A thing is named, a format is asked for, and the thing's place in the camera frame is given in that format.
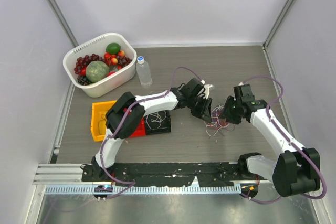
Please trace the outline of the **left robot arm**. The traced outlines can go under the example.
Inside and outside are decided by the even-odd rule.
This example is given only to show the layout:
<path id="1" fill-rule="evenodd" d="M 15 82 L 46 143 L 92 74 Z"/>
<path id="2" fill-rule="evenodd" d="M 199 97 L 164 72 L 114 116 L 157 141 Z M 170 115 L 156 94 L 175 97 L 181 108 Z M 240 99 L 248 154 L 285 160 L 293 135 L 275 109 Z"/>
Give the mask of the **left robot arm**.
<path id="1" fill-rule="evenodd" d="M 186 84 L 157 94 L 139 96 L 124 93 L 106 113 L 104 140 L 91 161 L 93 175 L 102 182 L 111 177 L 111 166 L 115 164 L 122 142 L 136 131 L 141 120 L 149 114 L 188 108 L 192 116 L 211 122 L 212 99 L 209 95 L 213 89 L 214 85 L 193 78 Z"/>

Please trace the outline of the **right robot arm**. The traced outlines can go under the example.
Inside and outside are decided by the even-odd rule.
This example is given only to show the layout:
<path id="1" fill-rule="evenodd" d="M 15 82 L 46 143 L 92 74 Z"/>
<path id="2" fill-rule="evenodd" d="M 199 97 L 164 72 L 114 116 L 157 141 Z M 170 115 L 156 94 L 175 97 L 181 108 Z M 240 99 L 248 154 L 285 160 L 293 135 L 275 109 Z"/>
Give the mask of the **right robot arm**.
<path id="1" fill-rule="evenodd" d="M 318 151 L 298 142 L 279 123 L 267 102 L 255 99 L 249 84 L 235 86 L 234 94 L 227 98 L 221 116 L 236 125 L 246 119 L 263 135 L 278 157 L 274 162 L 260 153 L 241 155 L 237 166 L 239 177 L 261 176 L 273 183 L 281 197 L 307 195 L 318 190 L 325 194 L 326 183 L 320 172 Z"/>

